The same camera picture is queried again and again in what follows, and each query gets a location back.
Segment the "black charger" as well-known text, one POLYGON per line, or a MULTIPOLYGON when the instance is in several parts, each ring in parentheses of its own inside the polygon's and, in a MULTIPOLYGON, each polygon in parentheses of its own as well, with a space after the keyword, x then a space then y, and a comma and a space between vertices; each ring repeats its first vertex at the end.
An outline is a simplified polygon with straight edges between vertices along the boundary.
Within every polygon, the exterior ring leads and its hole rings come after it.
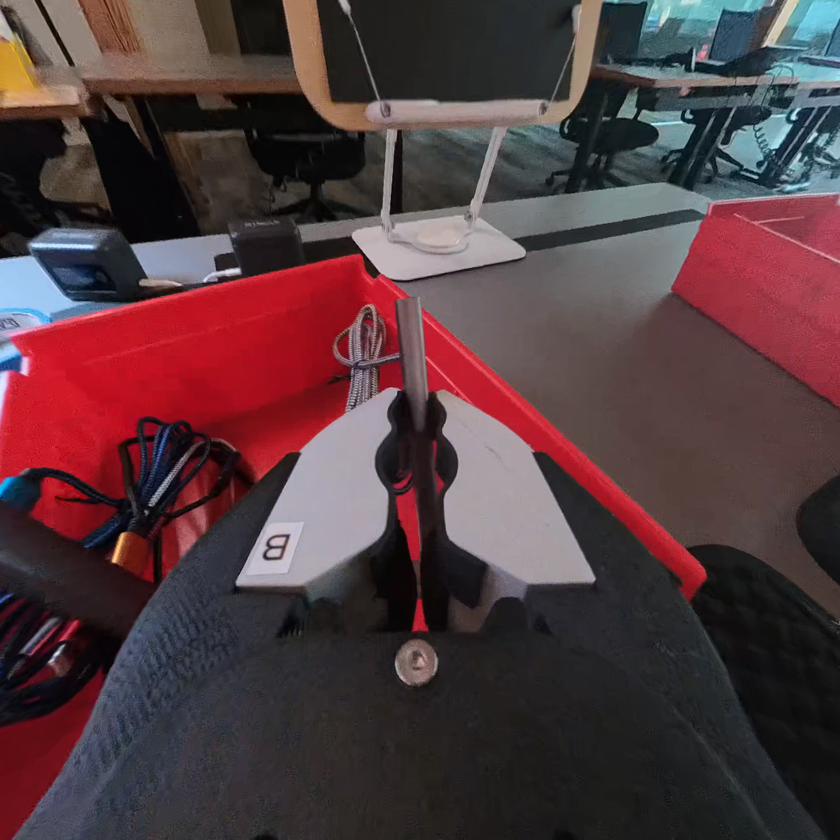
POLYGON ((228 236, 241 277, 257 277, 307 263, 297 223, 289 217, 238 220, 228 236))

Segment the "blue white round object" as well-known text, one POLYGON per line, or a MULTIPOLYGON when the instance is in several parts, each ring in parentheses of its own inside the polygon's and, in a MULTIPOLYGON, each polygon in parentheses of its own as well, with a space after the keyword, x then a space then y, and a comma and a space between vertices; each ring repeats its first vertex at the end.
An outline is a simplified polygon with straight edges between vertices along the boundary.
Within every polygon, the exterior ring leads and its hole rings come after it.
POLYGON ((1 372, 20 371, 23 356, 14 341, 16 337, 52 323, 52 318, 34 309, 1 308, 1 372))

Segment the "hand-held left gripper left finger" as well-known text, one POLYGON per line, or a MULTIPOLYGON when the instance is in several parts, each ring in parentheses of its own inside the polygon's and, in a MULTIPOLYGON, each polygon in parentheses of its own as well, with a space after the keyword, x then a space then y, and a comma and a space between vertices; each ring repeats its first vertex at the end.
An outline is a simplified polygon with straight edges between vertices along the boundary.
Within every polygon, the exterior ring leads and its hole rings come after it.
POLYGON ((405 394, 386 388, 303 446, 236 580, 242 591, 346 594, 415 580, 398 511, 405 394))

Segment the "red plastic bin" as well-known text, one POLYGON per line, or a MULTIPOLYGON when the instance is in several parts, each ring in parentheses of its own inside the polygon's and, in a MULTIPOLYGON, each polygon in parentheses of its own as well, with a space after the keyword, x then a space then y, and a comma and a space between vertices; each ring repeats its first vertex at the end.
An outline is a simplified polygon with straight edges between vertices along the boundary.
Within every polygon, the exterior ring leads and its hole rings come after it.
MULTIPOLYGON (((17 336, 23 372, 2 374, 2 480, 62 469, 122 495, 119 441, 141 417, 185 420, 223 438, 261 478, 343 413, 347 385, 332 345, 365 303, 387 325, 405 292, 374 279, 359 256, 53 322, 17 336)), ((690 600, 701 564, 527 400, 430 313, 423 315, 429 384, 495 417, 552 457, 628 526, 681 581, 690 600)), ((2 838, 13 838, 68 758, 98 697, 2 728, 2 838)))
POLYGON ((672 292, 839 406, 839 195, 710 203, 672 292))

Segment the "black bin divider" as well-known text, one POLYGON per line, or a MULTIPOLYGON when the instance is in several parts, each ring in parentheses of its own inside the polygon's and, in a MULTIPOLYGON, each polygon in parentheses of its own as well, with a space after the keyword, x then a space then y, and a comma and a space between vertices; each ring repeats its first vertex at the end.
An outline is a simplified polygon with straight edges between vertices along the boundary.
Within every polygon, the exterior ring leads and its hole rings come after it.
POLYGON ((53 613, 122 641, 155 592, 151 582, 5 504, 1 505, 1 584, 53 613))

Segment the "yellow plastic bin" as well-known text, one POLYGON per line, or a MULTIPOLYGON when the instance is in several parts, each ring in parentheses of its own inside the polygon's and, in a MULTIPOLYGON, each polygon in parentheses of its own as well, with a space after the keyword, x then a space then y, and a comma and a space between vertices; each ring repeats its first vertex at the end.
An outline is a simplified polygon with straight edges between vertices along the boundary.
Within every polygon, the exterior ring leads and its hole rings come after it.
POLYGON ((35 65, 24 42, 1 16, 1 92, 29 93, 38 87, 35 65))

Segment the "black rounded object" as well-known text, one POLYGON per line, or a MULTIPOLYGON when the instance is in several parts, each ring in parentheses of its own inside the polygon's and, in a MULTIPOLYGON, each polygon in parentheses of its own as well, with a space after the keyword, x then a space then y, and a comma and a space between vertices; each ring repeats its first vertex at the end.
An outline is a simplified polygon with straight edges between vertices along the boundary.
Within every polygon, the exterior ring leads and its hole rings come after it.
POLYGON ((796 515, 796 530, 814 561, 839 582, 839 476, 803 501, 796 515))

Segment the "white panel stand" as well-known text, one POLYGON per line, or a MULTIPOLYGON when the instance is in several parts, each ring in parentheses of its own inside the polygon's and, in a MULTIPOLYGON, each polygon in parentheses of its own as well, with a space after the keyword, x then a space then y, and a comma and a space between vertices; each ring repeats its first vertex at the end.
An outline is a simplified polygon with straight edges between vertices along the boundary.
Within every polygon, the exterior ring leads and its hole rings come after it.
POLYGON ((460 270, 522 259, 526 254, 524 247, 482 221, 480 213, 508 129, 520 119, 533 122, 537 117, 546 115, 561 82, 571 74, 581 26, 581 3, 572 5, 568 13, 572 31, 570 48, 549 98, 475 102, 383 98, 365 53, 352 7, 346 1, 338 4, 353 30, 374 93, 374 100, 366 106, 365 117, 386 128, 380 225, 353 231, 353 243, 378 272, 397 281, 440 277, 460 270), (491 126, 490 141, 474 195, 462 215, 396 224, 392 218, 391 201, 397 131, 424 122, 441 123, 445 127, 465 126, 467 123, 491 126))

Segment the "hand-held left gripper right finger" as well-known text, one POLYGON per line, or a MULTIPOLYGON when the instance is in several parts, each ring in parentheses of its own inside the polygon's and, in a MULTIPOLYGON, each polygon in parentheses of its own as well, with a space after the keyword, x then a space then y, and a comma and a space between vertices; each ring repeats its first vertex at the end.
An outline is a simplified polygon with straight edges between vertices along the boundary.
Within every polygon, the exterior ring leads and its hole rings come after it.
POLYGON ((521 602, 592 586, 595 573, 550 487, 551 457, 452 392, 434 410, 437 524, 432 556, 449 607, 521 602))

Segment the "grey usb hub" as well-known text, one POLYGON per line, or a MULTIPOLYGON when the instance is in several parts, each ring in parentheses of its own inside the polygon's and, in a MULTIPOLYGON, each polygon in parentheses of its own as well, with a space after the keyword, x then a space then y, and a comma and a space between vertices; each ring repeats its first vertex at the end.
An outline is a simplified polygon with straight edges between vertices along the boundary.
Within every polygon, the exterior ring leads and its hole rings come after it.
POLYGON ((402 364, 402 389, 410 426, 408 444, 417 526, 421 543, 419 564, 423 613, 428 629, 442 632, 448 624, 448 590, 438 551, 438 490, 435 471, 434 430, 429 420, 429 387, 420 300, 403 298, 395 303, 395 318, 402 364))

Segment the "black box device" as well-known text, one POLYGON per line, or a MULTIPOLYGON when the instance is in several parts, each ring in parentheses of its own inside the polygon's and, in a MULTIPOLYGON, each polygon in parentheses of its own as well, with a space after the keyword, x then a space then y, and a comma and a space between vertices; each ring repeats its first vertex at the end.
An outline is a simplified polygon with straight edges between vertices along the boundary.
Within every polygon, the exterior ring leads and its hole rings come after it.
POLYGON ((72 301, 138 301, 147 278, 133 247, 110 227, 53 227, 28 242, 28 251, 72 301))

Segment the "black laptop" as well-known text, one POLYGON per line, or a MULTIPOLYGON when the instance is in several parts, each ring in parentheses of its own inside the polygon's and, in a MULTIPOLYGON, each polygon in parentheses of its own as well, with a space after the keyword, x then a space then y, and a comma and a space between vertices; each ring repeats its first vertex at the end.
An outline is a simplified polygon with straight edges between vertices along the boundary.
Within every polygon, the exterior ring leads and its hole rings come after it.
POLYGON ((719 77, 759 77, 791 53, 787 47, 764 42, 774 21, 773 6, 751 12, 724 9, 713 36, 709 57, 697 59, 694 71, 719 77))

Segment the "wooden office desk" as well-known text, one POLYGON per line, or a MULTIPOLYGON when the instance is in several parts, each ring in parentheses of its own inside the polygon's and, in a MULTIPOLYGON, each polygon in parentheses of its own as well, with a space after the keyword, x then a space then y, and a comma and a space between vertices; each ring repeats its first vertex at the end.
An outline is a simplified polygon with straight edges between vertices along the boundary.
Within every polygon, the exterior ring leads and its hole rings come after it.
POLYGON ((801 79, 792 70, 759 77, 720 77, 676 68, 596 65, 598 79, 628 90, 652 91, 654 111, 707 111, 692 131, 668 177, 674 186, 692 191, 730 128, 737 109, 770 107, 793 97, 801 79))
POLYGON ((200 56, 163 59, 110 54, 77 68, 91 93, 109 96, 298 95, 287 56, 200 56))

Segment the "black office chair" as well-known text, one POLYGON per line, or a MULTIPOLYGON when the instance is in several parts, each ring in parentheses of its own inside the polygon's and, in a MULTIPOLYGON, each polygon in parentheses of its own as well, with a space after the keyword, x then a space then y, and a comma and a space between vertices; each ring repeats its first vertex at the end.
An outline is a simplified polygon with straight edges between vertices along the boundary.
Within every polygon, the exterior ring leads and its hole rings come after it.
POLYGON ((614 106, 616 98, 610 92, 584 99, 559 126, 560 137, 575 145, 574 163, 571 168, 549 173, 544 184, 554 187, 560 178, 566 177, 567 193, 582 187, 601 190, 625 186, 613 173, 616 157, 652 145, 659 132, 642 121, 638 113, 633 118, 620 117, 621 104, 614 106))
POLYGON ((338 220, 340 215, 360 217, 362 211, 329 200, 323 193, 327 182, 347 182, 366 165, 365 133, 277 133, 247 130, 248 150, 259 169, 271 179, 266 215, 292 216, 304 224, 338 220), (294 182, 308 188, 306 197, 277 205, 276 194, 294 182))

